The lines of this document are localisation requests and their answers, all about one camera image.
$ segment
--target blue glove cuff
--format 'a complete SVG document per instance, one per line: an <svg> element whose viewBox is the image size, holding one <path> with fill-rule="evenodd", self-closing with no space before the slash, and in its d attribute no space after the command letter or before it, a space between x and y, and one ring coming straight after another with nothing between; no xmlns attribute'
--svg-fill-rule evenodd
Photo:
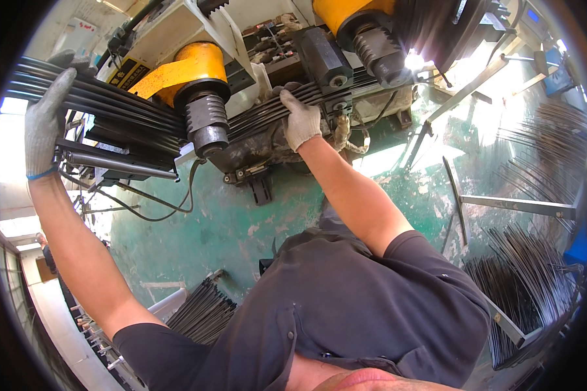
<svg viewBox="0 0 587 391"><path fill-rule="evenodd" d="M45 173L41 173L38 175L26 175L26 178L28 178L29 181L41 178L42 176L46 176L50 173L54 173L55 171L59 171L59 169L56 166L52 166L48 171L46 171Z"/></svg>

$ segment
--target lips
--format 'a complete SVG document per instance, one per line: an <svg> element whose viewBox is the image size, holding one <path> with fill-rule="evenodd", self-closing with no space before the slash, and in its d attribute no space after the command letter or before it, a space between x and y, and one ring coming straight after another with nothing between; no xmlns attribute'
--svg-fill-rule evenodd
<svg viewBox="0 0 587 391"><path fill-rule="evenodd" d="M334 391L343 390L355 384L369 382L373 380L396 380L392 374L376 368L365 368L352 372L346 376L337 386Z"/></svg>

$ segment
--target green painted surface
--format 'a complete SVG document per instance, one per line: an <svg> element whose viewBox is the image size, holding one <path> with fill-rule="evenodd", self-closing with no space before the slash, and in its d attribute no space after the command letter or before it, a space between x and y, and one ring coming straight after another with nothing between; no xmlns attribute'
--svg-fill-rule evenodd
<svg viewBox="0 0 587 391"><path fill-rule="evenodd" d="M506 82L508 75L496 77L499 84ZM481 92L495 90L497 84L488 83L491 85L484 85ZM421 123L440 105L437 93L429 88L421 86L420 94L412 107L412 127L400 129L394 116L383 119L370 132L370 151L362 162L355 161L354 167L374 178L415 229L441 249L454 212L454 196L441 156L454 158L463 193L521 198L494 175L512 153L506 141L496 141L496 133L499 126L511 126L529 114L542 96L539 91L527 91L506 107L464 99L433 122L434 136L424 138L411 169L407 169ZM353 134L351 140L360 145L360 133ZM187 189L190 165L179 167L181 183L151 178L133 185L178 203ZM222 176L210 163L198 168L195 209L189 215L177 213L163 222L149 223L126 211L114 214L111 252L134 294L147 307L177 289L174 284L157 285L183 283L191 288L219 268L228 272L220 286L241 303L257 281L258 260L271 257L272 240L276 239L278 247L288 236L317 224L322 191L312 176L275 168L270 176L273 201L262 207L254 205L248 188L224 184ZM118 190L117 194L131 205L140 204L141 213L149 217L169 212L132 193ZM449 233L446 256L459 266L466 257L488 252L485 230L489 227L518 222L528 228L533 219L528 213L477 206L469 207L468 215L473 236L469 249L461 246L458 224Z"/></svg>

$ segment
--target white work glove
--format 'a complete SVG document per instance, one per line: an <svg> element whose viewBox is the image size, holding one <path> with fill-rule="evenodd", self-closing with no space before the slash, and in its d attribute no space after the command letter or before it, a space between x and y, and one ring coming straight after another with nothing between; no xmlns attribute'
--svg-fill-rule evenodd
<svg viewBox="0 0 587 391"><path fill-rule="evenodd" d="M63 100L72 88L77 73L93 77L97 69L91 66L88 57L74 57L73 50L56 54L49 63L66 67L39 102L32 105L24 116L24 153L26 176L34 180L56 170L53 165L54 145L57 137L65 133L66 110L61 109Z"/></svg>
<svg viewBox="0 0 587 391"><path fill-rule="evenodd" d="M287 118L285 138L292 151L298 153L301 144L322 135L320 109L317 106L305 105L284 89L280 92L280 101L291 111Z"/></svg>

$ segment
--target dark gray t-shirt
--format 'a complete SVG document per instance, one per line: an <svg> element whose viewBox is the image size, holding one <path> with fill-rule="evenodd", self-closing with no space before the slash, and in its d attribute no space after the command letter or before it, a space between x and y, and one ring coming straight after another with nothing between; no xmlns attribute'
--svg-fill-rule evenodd
<svg viewBox="0 0 587 391"><path fill-rule="evenodd" d="M339 235L291 239L212 347L155 324L117 332L150 389L283 390L294 352L463 385L485 345L487 307L421 233L399 235L382 258Z"/></svg>

